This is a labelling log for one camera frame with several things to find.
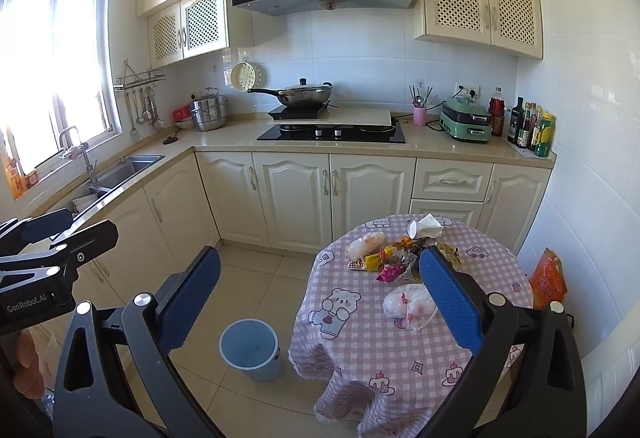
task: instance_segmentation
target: lattice cabinet door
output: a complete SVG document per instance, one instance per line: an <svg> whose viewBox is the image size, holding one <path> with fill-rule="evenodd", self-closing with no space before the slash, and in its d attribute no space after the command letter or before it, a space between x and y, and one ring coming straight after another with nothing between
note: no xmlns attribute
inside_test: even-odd
<svg viewBox="0 0 640 438"><path fill-rule="evenodd" d="M540 0L489 0L492 44L542 59Z"/></svg>
<svg viewBox="0 0 640 438"><path fill-rule="evenodd" d="M151 16L148 27L152 68L182 59L180 3Z"/></svg>
<svg viewBox="0 0 640 438"><path fill-rule="evenodd" d="M420 0L414 21L419 38L491 43L489 0Z"/></svg>
<svg viewBox="0 0 640 438"><path fill-rule="evenodd" d="M225 0L182 0L180 16L185 57L228 46Z"/></svg>

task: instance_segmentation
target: stainless steel pot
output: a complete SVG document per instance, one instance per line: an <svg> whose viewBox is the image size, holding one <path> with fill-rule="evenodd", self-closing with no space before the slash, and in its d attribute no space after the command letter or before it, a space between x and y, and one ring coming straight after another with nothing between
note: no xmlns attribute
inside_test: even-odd
<svg viewBox="0 0 640 438"><path fill-rule="evenodd" d="M285 106L290 108L309 108L324 104L331 97L334 85L322 83L319 85L307 84L306 79L300 79L299 86L282 88L280 90L266 90L264 88L249 88L248 93L266 93L278 98Z"/></svg>
<svg viewBox="0 0 640 438"><path fill-rule="evenodd" d="M191 96L191 119L197 131L211 131L226 125L226 95Z"/></svg>

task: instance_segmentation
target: green electric grill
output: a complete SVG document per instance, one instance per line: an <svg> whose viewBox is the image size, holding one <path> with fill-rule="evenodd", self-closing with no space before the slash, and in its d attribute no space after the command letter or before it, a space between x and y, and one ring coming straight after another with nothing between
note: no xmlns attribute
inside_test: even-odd
<svg viewBox="0 0 640 438"><path fill-rule="evenodd" d="M450 97L442 105L440 126L457 141L489 142L491 115L466 97Z"/></svg>

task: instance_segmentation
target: orange bag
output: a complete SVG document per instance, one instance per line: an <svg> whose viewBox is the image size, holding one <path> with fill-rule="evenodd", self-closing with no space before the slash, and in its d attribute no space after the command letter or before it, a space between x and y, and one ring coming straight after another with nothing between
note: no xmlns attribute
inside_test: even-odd
<svg viewBox="0 0 640 438"><path fill-rule="evenodd" d="M566 285L562 277L562 261L555 252L545 249L529 284L533 289L533 308L543 309L551 301L562 301Z"/></svg>

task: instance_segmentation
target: drawer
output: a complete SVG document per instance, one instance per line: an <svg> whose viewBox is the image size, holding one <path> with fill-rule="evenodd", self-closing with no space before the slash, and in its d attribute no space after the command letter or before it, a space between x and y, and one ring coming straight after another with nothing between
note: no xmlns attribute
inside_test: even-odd
<svg viewBox="0 0 640 438"><path fill-rule="evenodd" d="M492 163L419 158L412 198L483 202Z"/></svg>
<svg viewBox="0 0 640 438"><path fill-rule="evenodd" d="M482 202L450 202L446 200L411 199L410 214L433 214L452 218L476 227L480 219Z"/></svg>

